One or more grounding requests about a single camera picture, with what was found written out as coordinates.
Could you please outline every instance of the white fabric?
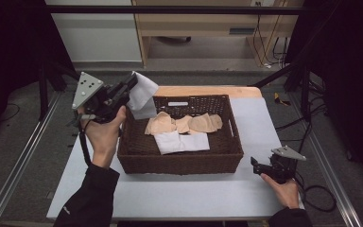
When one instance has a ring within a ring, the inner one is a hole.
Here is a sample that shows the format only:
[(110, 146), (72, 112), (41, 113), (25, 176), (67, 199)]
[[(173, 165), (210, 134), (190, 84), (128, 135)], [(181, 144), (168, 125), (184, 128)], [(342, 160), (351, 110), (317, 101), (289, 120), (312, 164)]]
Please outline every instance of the white fabric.
[(137, 76), (137, 84), (130, 91), (128, 106), (135, 119), (150, 118), (156, 115), (156, 108), (152, 96), (158, 90), (158, 84), (145, 76), (133, 72)]
[(209, 149), (207, 133), (182, 135), (172, 131), (155, 134), (154, 137), (161, 154)]

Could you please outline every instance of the white table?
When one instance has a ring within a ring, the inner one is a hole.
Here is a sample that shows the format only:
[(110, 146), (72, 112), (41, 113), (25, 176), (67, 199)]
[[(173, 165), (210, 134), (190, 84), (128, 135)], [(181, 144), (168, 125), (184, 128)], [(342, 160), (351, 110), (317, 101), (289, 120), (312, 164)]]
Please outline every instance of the white table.
[[(226, 89), (239, 93), (245, 88)], [(248, 220), (267, 219), (279, 211), (282, 207), (271, 188), (253, 174), (250, 158), (269, 165), (270, 150), (280, 147), (281, 143), (265, 100), (258, 94), (238, 96), (231, 95), (231, 103), (244, 157), (234, 174), (125, 174), (115, 157), (111, 167), (120, 173), (120, 179), (114, 193), (113, 219)], [(86, 168), (77, 140), (48, 218), (56, 218), (64, 203), (79, 189)]]

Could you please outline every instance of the wicker basket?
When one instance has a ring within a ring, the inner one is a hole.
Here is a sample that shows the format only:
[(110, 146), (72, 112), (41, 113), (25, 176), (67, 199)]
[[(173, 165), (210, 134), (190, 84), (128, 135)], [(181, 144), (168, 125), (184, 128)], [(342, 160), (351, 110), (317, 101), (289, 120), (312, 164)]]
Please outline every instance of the wicker basket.
[[(234, 173), (243, 150), (227, 95), (155, 96), (157, 112), (174, 119), (185, 115), (218, 114), (223, 127), (208, 133), (210, 149), (162, 155), (152, 135), (145, 135), (148, 119), (135, 120), (127, 110), (117, 156), (126, 173), (208, 174)], [(187, 105), (172, 106), (172, 103)]]

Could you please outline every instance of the black curtain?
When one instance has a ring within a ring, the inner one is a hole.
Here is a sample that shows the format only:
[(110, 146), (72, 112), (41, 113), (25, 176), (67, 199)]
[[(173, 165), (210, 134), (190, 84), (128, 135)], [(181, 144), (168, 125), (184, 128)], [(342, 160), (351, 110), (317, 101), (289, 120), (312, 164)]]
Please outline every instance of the black curtain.
[(51, 15), (24, 8), (29, 5), (45, 6), (45, 2), (0, 0), (0, 115), (12, 91), (38, 81), (42, 62), (56, 90), (63, 89), (64, 81), (50, 63), (75, 71)]
[[(306, 0), (310, 6), (328, 1)], [(291, 61), (308, 40), (315, 18), (300, 16), (287, 58)], [(323, 28), (309, 69), (323, 78), (325, 101), (348, 153), (363, 164), (363, 1), (343, 0)]]

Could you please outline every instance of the wooden cabinet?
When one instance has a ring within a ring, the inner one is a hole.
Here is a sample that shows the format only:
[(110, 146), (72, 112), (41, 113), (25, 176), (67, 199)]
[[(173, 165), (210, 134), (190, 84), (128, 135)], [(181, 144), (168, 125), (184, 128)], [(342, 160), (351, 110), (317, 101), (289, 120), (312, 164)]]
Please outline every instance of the wooden cabinet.
[[(303, 0), (275, 0), (273, 6), (295, 7), (302, 3)], [(249, 7), (251, 0), (132, 0), (132, 4), (134, 6)], [(144, 65), (147, 65), (150, 39), (156, 36), (244, 36), (248, 38), (251, 47), (256, 46), (257, 51), (253, 49), (253, 53), (260, 65), (265, 55), (272, 49), (277, 37), (290, 37), (297, 16), (262, 15), (259, 23), (262, 42), (256, 32), (258, 15), (135, 14), (135, 20)]]

